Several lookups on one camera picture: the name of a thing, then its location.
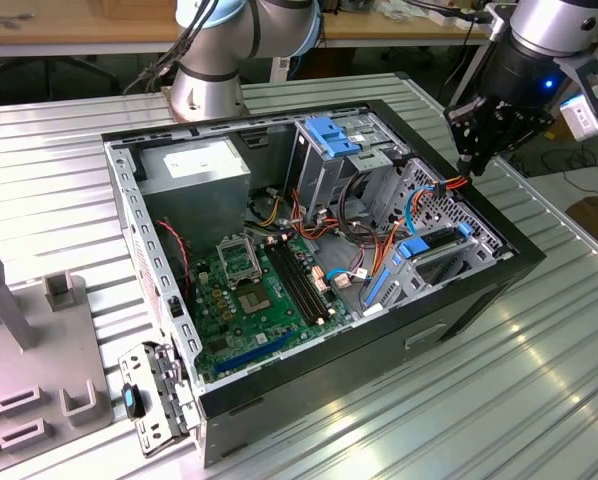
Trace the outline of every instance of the blue latch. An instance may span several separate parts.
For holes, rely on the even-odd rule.
[[[344,129],[328,117],[309,118],[306,120],[306,128],[333,158],[354,155],[361,151],[361,147],[352,143],[346,136]]]
[[[399,245],[399,251],[406,258],[414,257],[428,250],[430,247],[421,237],[408,238]]]
[[[466,238],[472,235],[472,227],[468,225],[466,222],[459,223],[459,232]]]

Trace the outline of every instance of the motherboard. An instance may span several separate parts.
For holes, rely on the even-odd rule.
[[[319,279],[313,272],[320,268],[300,236],[256,246],[251,237],[238,236],[192,268],[197,279],[195,328],[204,345],[196,368],[207,381],[353,320],[333,290],[316,286]],[[235,282],[236,277],[242,280]]]

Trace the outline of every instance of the gray robot arm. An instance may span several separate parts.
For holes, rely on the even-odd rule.
[[[471,90],[445,116],[461,155],[461,174],[481,175],[490,159],[513,152],[554,119],[549,108],[567,78],[581,94],[561,105],[577,140],[598,135],[598,0],[521,0],[489,4],[491,44]]]
[[[191,0],[179,0],[177,22],[182,28],[196,14]],[[187,121],[240,114],[239,64],[305,53],[317,41],[320,22],[317,0],[218,0],[179,59],[170,93],[173,110]]]

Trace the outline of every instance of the wooden table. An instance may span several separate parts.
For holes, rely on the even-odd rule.
[[[31,12],[19,30],[0,25],[0,57],[147,53],[167,50],[178,36],[171,21],[113,20],[99,0],[0,0],[0,15]],[[322,47],[451,45],[466,32],[442,27],[427,18],[398,23],[377,12],[326,14]],[[474,32],[469,43],[483,43]]]
[[[455,26],[438,25],[428,18],[395,22],[379,12],[326,14],[325,21],[327,48],[457,45],[463,43],[468,33]],[[486,41],[486,35],[475,28],[467,43]]]

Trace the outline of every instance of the aluminum extrusion table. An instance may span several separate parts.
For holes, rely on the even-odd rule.
[[[433,101],[394,75],[245,87],[253,112],[381,98],[447,159]],[[462,335],[203,470],[184,442],[145,460],[117,357],[153,338],[99,135],[172,122],[162,95],[0,107],[0,257],[21,285],[85,278],[115,422],[5,478],[598,478],[598,245],[504,162],[478,188],[548,255]]]

